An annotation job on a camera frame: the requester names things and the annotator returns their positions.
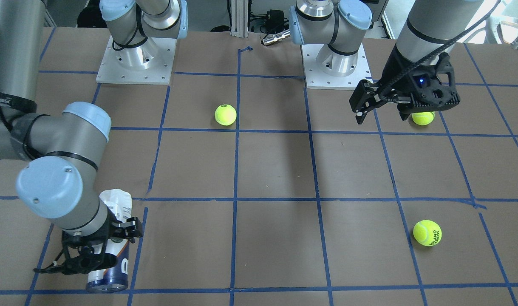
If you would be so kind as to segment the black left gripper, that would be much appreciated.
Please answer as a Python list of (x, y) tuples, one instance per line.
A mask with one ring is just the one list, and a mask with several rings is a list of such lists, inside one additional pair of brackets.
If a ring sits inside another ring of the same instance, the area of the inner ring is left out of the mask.
[(379, 82), (372, 83), (367, 79), (360, 80), (349, 98), (352, 112), (356, 113), (357, 124), (361, 125), (368, 113), (386, 103), (398, 104), (399, 98), (397, 92), (393, 89), (395, 82), (418, 66), (437, 64), (440, 54), (439, 51), (433, 51), (424, 58), (417, 60), (417, 62), (411, 62), (395, 47), (389, 56)]

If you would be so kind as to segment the tennis ball near arm base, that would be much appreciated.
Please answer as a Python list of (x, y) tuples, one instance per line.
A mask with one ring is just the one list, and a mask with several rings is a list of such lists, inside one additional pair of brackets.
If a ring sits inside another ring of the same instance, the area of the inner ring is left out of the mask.
[(427, 126), (431, 124), (434, 121), (435, 116), (435, 112), (420, 112), (411, 114), (412, 121), (418, 126)]

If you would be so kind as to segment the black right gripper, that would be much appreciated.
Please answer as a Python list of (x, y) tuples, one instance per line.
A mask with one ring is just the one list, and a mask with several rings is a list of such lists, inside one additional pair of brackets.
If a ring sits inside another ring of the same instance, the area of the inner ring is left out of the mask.
[(144, 236), (144, 227), (138, 217), (117, 221), (115, 215), (107, 213), (101, 227), (93, 234), (76, 236), (62, 232), (61, 242), (65, 261), (55, 266), (55, 273), (64, 275), (88, 274), (92, 271), (110, 269), (117, 263), (117, 257), (107, 252), (107, 241), (112, 237), (115, 243)]

